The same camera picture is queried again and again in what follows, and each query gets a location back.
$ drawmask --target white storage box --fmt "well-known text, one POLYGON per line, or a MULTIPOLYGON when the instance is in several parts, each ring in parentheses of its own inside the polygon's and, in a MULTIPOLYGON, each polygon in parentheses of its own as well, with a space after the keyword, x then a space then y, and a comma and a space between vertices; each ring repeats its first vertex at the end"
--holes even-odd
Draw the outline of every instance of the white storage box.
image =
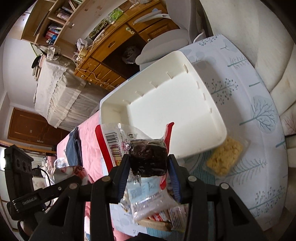
POLYGON ((222 144, 227 131, 200 76, 180 51, 121 84, 100 102, 101 123, 123 123, 149 137, 174 122, 170 154, 183 158, 222 144))

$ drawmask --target wooden shelf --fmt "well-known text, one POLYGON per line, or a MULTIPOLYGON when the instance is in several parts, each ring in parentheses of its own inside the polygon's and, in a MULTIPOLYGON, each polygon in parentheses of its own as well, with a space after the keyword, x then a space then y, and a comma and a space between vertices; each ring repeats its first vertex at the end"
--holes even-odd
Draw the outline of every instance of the wooden shelf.
POLYGON ((44 41, 42 39, 44 38, 44 36, 48 30, 48 25, 50 25, 51 21, 53 21, 51 18, 55 15, 55 12, 63 6, 64 2, 65 2, 65 0, 57 0, 53 4, 53 6, 50 8, 47 18, 42 23, 40 30, 37 34, 37 37, 35 39, 36 44, 42 45, 42 43, 44 43, 44 41))
POLYGON ((49 9, 51 9, 53 5, 54 3, 50 1, 45 1, 45 0, 37 1, 24 27, 24 31, 22 33, 21 39, 27 40, 31 43, 35 43, 35 40, 36 40, 36 35, 34 35, 35 31, 37 30, 39 23, 44 19, 49 9))
POLYGON ((48 19, 50 19, 50 20, 52 20, 52 21, 54 21, 54 22, 56 22, 56 23, 58 23, 58 24, 61 24, 61 25, 65 25, 65 23, 66 23, 66 21, 65 20, 62 20, 62 19, 60 19, 60 18, 58 18, 56 15, 50 15, 49 17, 48 17, 48 19))
POLYGON ((74 52, 77 50, 74 44, 69 43, 64 39, 59 40, 58 46, 61 48, 61 55, 72 59, 74 56, 74 52))
POLYGON ((90 2, 90 0, 84 0, 76 9, 75 11, 72 13, 72 15, 69 17, 69 19, 66 21, 64 27, 62 28, 62 30, 60 31, 59 35, 57 36, 54 44, 58 45, 58 41, 60 38, 63 37, 63 34, 65 33, 66 29, 72 25, 71 20, 74 19, 77 14, 85 7, 86 4, 88 4, 90 2))

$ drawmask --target brownie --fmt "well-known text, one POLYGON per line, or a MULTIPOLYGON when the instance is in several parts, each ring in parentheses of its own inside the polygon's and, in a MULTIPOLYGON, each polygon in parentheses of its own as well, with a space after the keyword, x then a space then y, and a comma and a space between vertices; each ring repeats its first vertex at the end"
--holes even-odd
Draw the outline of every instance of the brownie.
POLYGON ((131 170, 135 176, 152 177, 166 174, 168 155, 163 142, 133 140, 130 145, 131 170))

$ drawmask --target wooden frame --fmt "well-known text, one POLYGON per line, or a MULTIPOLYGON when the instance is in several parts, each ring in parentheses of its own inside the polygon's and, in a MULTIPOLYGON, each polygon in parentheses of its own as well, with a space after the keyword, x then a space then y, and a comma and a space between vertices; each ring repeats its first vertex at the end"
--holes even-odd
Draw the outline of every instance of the wooden frame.
POLYGON ((0 144, 1 143, 5 144, 7 146, 16 145, 18 148, 21 148, 21 149, 24 149, 24 150, 29 150, 29 151, 39 152, 39 153, 45 153, 45 156, 48 156, 46 154, 56 154, 57 153, 56 151, 52 151, 52 150, 33 148, 33 147, 29 147, 29 146, 13 144, 13 143, 10 143, 10 142, 0 140, 0 144))

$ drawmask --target power cord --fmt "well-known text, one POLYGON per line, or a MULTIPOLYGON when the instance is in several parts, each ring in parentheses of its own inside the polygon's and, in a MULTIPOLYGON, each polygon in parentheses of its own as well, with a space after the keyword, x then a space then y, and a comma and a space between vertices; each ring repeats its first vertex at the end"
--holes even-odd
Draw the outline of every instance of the power cord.
MULTIPOLYGON (((49 179, 49 175, 47 174, 46 171, 44 171, 43 169, 41 169, 41 168, 39 168, 39 167, 32 168, 32 171, 34 171, 34 170, 40 170, 40 171, 43 171, 43 172, 46 174, 47 178, 48 178, 49 186, 52 185, 52 184, 51 184, 51 181, 50 181, 50 179, 49 179)), ((51 206, 51 204, 52 204, 52 201, 50 200, 50 201, 49 201, 49 204, 46 206, 46 208, 44 209, 44 211, 46 211, 46 210, 51 206)))

